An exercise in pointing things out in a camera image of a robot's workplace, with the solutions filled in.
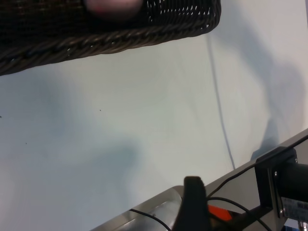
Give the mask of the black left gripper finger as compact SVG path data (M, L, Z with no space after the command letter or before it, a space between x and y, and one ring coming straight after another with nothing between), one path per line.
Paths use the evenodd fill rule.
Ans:
M182 202L174 231L211 231L204 183L200 177L185 177Z

